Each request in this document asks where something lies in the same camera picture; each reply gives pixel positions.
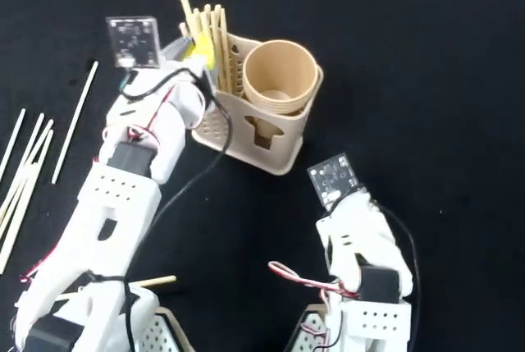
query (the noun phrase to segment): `black cable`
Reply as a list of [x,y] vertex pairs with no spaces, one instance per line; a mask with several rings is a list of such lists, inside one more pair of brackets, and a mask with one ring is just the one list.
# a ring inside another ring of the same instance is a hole
[[171,80],[176,75],[179,75],[181,72],[186,71],[186,68],[182,67],[180,69],[177,69],[176,71],[173,71],[166,77],[164,77],[162,80],[160,80],[158,83],[155,84],[154,87],[151,89],[148,89],[146,92],[140,94],[140,95],[129,95],[126,92],[124,92],[124,89],[126,88],[126,84],[121,85],[120,93],[121,95],[129,100],[130,102],[138,102],[139,100],[142,100],[144,98],[147,98],[149,95],[155,94],[160,88],[162,88],[169,80]]
[[390,219],[392,219],[399,228],[403,230],[405,235],[409,238],[410,246],[412,250],[412,260],[413,260],[413,272],[414,272],[414,278],[415,278],[415,284],[416,284],[416,307],[414,308],[414,315],[413,315],[413,325],[412,325],[412,334],[410,335],[410,344],[408,352],[413,352],[414,346],[416,344],[416,338],[418,336],[418,328],[419,328],[419,318],[421,317],[421,304],[422,304],[422,296],[421,296],[421,276],[419,272],[419,261],[418,261],[418,251],[416,249],[416,241],[414,240],[412,233],[410,233],[410,230],[407,228],[407,226],[394,214],[393,211],[389,210],[387,207],[374,202],[374,204],[379,208],[386,216],[388,216]]
[[329,350],[330,348],[333,348],[337,345],[339,339],[341,338],[341,333],[343,332],[343,319],[343,311],[341,310],[341,324],[339,326],[339,333],[337,333],[337,338],[330,345],[316,345],[315,348],[313,348],[312,352],[315,352],[316,350],[320,349]]
[[[185,68],[179,69],[176,72],[180,72],[180,71],[186,71],[187,73],[189,73],[189,75],[191,75],[192,78],[194,79],[194,84],[199,88],[199,90],[201,90],[203,94],[206,92],[206,83],[203,83],[203,79],[196,76],[192,71],[186,70]],[[137,245],[137,249],[133,257],[130,260],[130,266],[128,267],[128,271],[129,269],[132,268],[133,264],[135,263],[135,260],[139,257],[139,252],[144,247],[144,242],[148,238],[149,234],[151,233],[155,225],[157,225],[162,215],[164,215],[167,209],[169,209],[169,207],[171,207],[173,203],[176,200],[178,200],[178,198],[180,198],[184,193],[186,193],[193,185],[195,185],[195,183],[199,182],[201,178],[206,176],[219,163],[219,161],[226,154],[226,151],[231,145],[231,141],[233,139],[233,121],[231,120],[231,116],[228,113],[228,111],[225,109],[225,107],[217,100],[217,97],[215,95],[211,94],[210,96],[211,96],[212,102],[216,105],[217,109],[222,114],[222,116],[224,117],[226,121],[226,124],[228,125],[228,133],[226,135],[226,141],[224,143],[224,146],[222,147],[221,152],[212,160],[212,162],[208,165],[208,167],[206,167],[203,171],[201,171],[199,174],[197,174],[196,176],[191,178],[188,182],[186,182],[186,184],[182,188],[180,188],[179,191],[176,194],[174,194],[166,202],[166,204],[164,204],[159,210],[157,210],[155,217],[153,217],[153,220],[151,221],[151,225],[149,226],[148,230],[144,234],[144,237],[142,238],[142,240],[139,242],[139,245]],[[124,308],[125,308],[125,320],[126,320],[126,335],[127,335],[128,342],[130,343],[130,345],[134,345],[135,342],[134,342],[133,334],[131,331],[131,298],[132,296],[131,296],[129,283],[127,281],[124,282],[124,296],[125,296]]]
[[133,298],[130,289],[130,282],[127,277],[121,276],[103,276],[101,274],[95,274],[92,271],[87,271],[86,275],[92,282],[109,282],[117,281],[122,282],[124,286],[124,320],[126,325],[126,335],[128,343],[130,344],[130,352],[135,352],[135,339],[133,337],[133,330],[131,329],[131,300]]

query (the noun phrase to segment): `beige holder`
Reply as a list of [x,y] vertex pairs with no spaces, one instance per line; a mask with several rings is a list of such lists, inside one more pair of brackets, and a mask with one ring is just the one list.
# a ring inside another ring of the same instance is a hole
[[[322,69],[308,50],[285,40],[261,43],[228,34],[228,48],[233,94],[217,93],[233,121],[227,154],[284,175],[303,145],[304,126],[323,80]],[[242,94],[249,100],[241,98]],[[205,116],[192,135],[220,151],[226,134],[226,122],[216,110]]]

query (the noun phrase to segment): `yellow object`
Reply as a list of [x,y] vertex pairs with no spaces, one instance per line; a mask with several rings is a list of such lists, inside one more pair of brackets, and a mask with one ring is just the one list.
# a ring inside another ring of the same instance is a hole
[[201,33],[195,39],[195,46],[189,50],[187,57],[191,55],[202,55],[206,57],[206,66],[208,69],[212,71],[215,68],[215,48],[211,37]]

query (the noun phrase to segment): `white plastic bracket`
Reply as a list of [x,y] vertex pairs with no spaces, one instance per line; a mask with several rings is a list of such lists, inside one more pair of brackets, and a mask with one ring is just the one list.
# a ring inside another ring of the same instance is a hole
[[[49,313],[55,299],[82,273],[124,276],[160,202],[155,181],[98,162],[79,193],[57,247],[42,264],[16,315],[16,345],[23,350],[33,323]],[[107,219],[116,225],[106,240],[98,236]],[[73,352],[103,351],[121,311],[121,282],[92,284],[90,310]]]

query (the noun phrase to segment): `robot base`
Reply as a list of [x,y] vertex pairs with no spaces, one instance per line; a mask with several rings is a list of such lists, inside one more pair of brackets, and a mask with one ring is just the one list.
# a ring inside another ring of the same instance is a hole
[[142,332],[137,352],[194,352],[169,309],[159,308]]
[[324,338],[307,333],[301,328],[304,324],[314,331],[325,332],[324,315],[326,308],[322,304],[310,304],[301,315],[294,333],[288,341],[285,352],[312,352],[313,349],[324,343]]

